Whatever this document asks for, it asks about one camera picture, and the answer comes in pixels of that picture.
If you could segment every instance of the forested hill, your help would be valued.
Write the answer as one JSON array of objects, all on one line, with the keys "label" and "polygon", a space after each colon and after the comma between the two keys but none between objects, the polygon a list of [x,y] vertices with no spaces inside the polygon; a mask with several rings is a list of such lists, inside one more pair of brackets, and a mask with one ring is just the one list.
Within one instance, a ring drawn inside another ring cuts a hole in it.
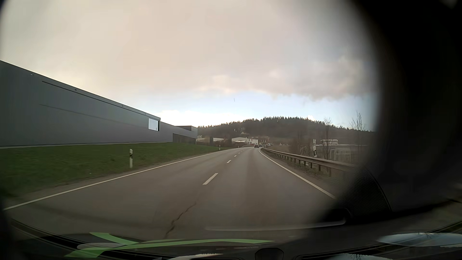
[{"label": "forested hill", "polygon": [[[269,136],[284,139],[292,139],[303,136],[304,139],[326,138],[326,125],[323,121],[311,121],[308,118],[272,117],[259,119],[247,119],[242,122],[230,122],[214,126],[200,126],[198,134],[221,138],[238,137],[241,132],[250,136]],[[367,144],[373,133],[362,131],[362,144]],[[329,139],[338,139],[339,143],[356,143],[357,131],[347,129],[344,126],[330,125],[328,130]]]}]

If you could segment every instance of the white roadside post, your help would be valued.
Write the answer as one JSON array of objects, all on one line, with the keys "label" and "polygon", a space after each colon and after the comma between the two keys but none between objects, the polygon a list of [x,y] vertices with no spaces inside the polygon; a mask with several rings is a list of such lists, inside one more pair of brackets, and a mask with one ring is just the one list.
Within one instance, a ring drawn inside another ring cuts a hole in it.
[{"label": "white roadside post", "polygon": [[130,149],[130,169],[133,168],[133,150]]}]

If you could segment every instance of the gray warehouse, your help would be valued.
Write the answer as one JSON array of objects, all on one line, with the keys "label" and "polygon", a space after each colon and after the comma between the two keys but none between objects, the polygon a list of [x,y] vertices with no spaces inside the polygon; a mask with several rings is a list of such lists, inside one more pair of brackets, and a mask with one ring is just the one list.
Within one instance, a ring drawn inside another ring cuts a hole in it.
[{"label": "gray warehouse", "polygon": [[189,142],[197,128],[0,61],[0,146]]}]

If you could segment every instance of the road crack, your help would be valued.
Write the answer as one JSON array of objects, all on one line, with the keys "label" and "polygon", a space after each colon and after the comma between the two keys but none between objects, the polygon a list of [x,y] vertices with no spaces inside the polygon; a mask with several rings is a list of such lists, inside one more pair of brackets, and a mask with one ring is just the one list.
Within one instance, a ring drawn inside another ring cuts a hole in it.
[{"label": "road crack", "polygon": [[172,232],[175,229],[176,222],[181,218],[181,216],[183,216],[184,213],[188,212],[192,207],[194,207],[196,205],[197,205],[197,202],[194,202],[194,204],[189,206],[185,211],[181,212],[180,215],[178,215],[178,217],[176,219],[172,220],[172,222],[170,223],[169,231],[167,231],[167,233],[165,233],[164,238],[168,238],[168,235],[170,234],[170,232]]}]

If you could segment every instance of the cloudy sky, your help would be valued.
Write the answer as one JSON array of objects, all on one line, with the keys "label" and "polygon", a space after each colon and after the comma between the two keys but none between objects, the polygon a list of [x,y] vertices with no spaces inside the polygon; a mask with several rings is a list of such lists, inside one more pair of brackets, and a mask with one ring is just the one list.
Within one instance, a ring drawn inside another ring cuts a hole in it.
[{"label": "cloudy sky", "polygon": [[174,125],[356,111],[374,128],[371,43],[344,1],[10,0],[0,59]]}]

